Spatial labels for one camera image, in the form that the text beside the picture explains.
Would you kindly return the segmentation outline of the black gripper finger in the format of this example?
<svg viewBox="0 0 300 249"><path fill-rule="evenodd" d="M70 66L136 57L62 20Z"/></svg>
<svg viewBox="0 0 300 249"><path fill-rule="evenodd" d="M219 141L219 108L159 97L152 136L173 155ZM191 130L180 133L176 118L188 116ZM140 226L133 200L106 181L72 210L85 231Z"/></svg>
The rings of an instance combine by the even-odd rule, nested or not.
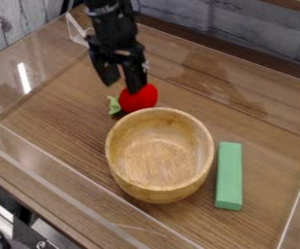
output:
<svg viewBox="0 0 300 249"><path fill-rule="evenodd" d="M101 81L109 87L121 78L118 63L101 53L90 52L89 56Z"/></svg>
<svg viewBox="0 0 300 249"><path fill-rule="evenodd" d="M148 85L148 68L145 55L133 54L125 59L125 84L130 94L136 94Z"/></svg>

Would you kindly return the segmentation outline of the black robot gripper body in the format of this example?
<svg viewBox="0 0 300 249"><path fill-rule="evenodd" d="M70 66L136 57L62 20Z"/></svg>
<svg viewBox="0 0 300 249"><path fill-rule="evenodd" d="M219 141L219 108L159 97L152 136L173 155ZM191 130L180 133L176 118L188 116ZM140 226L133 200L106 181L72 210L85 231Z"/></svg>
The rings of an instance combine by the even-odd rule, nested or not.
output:
<svg viewBox="0 0 300 249"><path fill-rule="evenodd" d="M86 35L94 65L143 65L145 47L137 41L139 27L133 9L88 9L94 33Z"/></svg>

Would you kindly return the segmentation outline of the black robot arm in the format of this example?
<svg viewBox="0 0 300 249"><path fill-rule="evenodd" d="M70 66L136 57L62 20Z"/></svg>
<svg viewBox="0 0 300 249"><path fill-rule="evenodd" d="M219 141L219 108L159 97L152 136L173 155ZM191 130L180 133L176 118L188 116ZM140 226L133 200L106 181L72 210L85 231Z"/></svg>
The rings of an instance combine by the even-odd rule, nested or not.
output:
<svg viewBox="0 0 300 249"><path fill-rule="evenodd" d="M148 85L145 47L137 41L139 27L130 0L84 0L94 33L85 36L89 56L109 87L125 72L125 85L136 94Z"/></svg>

